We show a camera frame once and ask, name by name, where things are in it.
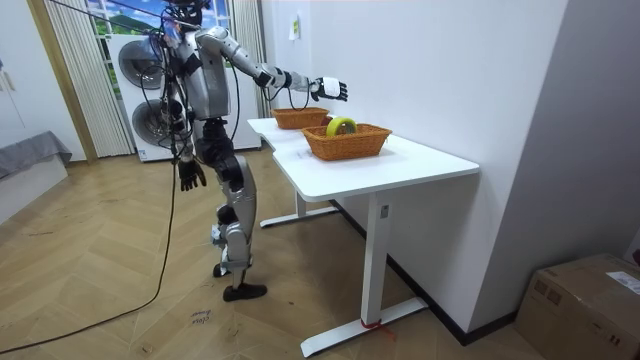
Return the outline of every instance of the washing machine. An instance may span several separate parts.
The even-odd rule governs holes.
[[[153,54],[146,51],[144,35],[107,35],[106,42],[111,54],[111,61],[116,79],[120,87],[122,101],[128,123],[131,126],[133,139],[138,149],[138,156],[142,162],[171,159],[168,149],[171,140],[168,133],[158,122],[160,113],[160,97],[162,96],[163,74],[160,68],[150,68],[151,65],[161,65]],[[226,69],[229,84],[229,98],[231,114],[225,117],[227,133],[231,136],[237,114],[237,97],[235,81],[231,69]],[[255,84],[252,79],[242,73],[238,74],[240,85],[240,122],[233,140],[236,149],[259,148],[261,140],[249,126],[247,119],[258,118],[258,108],[255,100]],[[142,87],[149,100],[145,101]],[[202,124],[196,124],[196,131]]]

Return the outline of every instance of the striped curtain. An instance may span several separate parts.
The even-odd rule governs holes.
[[[266,61],[260,3],[257,0],[227,0],[227,8],[231,13],[231,33],[238,43],[258,63]],[[262,91],[255,86],[255,98],[260,117],[271,117],[269,102],[262,96]]]
[[[58,0],[87,11],[84,0]],[[88,15],[45,1],[98,157],[132,154],[133,141]]]

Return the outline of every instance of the brown box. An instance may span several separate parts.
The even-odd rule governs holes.
[[[640,268],[611,255],[539,270],[516,329],[547,360],[638,360],[638,279]]]

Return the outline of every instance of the table leg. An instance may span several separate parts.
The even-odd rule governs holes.
[[[427,307],[422,299],[416,297],[388,309],[381,310],[390,218],[391,204],[388,199],[386,199],[385,194],[370,194],[367,245],[364,261],[364,283],[362,287],[362,307],[360,310],[361,319],[303,341],[302,344],[300,344],[300,348],[305,357],[309,357],[321,350],[347,341],[367,331],[374,330],[376,324],[384,325]]]
[[[296,222],[302,219],[309,219],[309,218],[320,216],[320,215],[333,214],[338,212],[338,209],[336,209],[333,206],[307,211],[307,206],[306,206],[307,204],[304,201],[304,199],[300,196],[300,194],[298,194],[297,191],[295,191],[295,202],[296,202],[295,214],[280,216],[273,219],[262,220],[260,222],[260,227],[267,228],[274,225],[283,225],[283,224]]]

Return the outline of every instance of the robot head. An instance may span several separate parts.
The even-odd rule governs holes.
[[[165,0],[167,11],[176,20],[202,25],[202,8],[210,9],[211,0]]]

